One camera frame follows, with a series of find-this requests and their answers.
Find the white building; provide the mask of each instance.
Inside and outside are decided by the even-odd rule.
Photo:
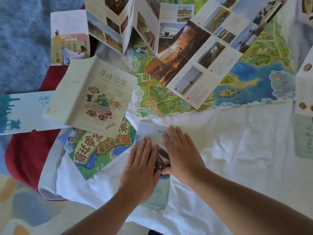
[[[173,38],[179,31],[180,29],[177,28],[164,27],[163,31],[160,32],[160,37]]]

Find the white and teal card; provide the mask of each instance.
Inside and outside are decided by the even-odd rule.
[[[152,145],[159,145],[155,170],[163,169],[171,165],[170,158],[168,156],[163,140],[164,131],[168,132],[168,128],[157,124],[151,124],[141,121],[138,125],[138,130],[135,138],[136,145],[138,145],[143,138],[148,137],[151,138]],[[142,206],[145,206],[155,211],[164,210],[167,205],[167,194],[170,181],[169,179],[170,175],[161,175],[153,194],[145,203],[142,204]]]
[[[42,116],[53,92],[0,95],[0,135],[67,128]]]

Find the forearm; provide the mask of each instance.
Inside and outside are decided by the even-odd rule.
[[[312,220],[294,209],[208,169],[200,169],[191,188],[233,234],[309,234]]]
[[[118,191],[104,206],[62,233],[62,235],[115,235],[136,208],[135,198]]]

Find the white bedding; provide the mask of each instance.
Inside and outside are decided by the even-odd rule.
[[[291,11],[284,19],[286,31],[295,33],[289,44],[299,66],[311,46],[311,31],[293,21]],[[98,56],[128,71],[128,59],[100,45]],[[132,102],[127,118],[137,128]],[[293,105],[271,105],[211,110],[150,120],[180,126],[197,146],[205,165],[215,173],[279,200],[313,218],[313,160],[295,156]],[[66,198],[99,208],[116,192],[128,152],[85,181],[70,157],[56,141],[45,163],[39,189],[46,199]],[[167,234],[230,234],[212,210],[174,177],[170,178],[166,210],[155,212],[139,206],[127,221]]]

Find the hand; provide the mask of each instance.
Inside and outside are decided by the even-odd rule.
[[[183,134],[180,128],[177,127],[175,130],[173,126],[169,127],[169,131],[174,145],[167,132],[163,133],[163,138],[171,167],[164,168],[162,174],[173,175],[189,186],[198,169],[205,168],[205,164],[187,133]]]
[[[127,165],[119,182],[119,191],[127,193],[137,205],[145,202],[153,193],[161,174],[158,170],[154,173],[158,145],[153,147],[151,156],[151,139],[145,139],[138,149],[133,146],[129,153]]]

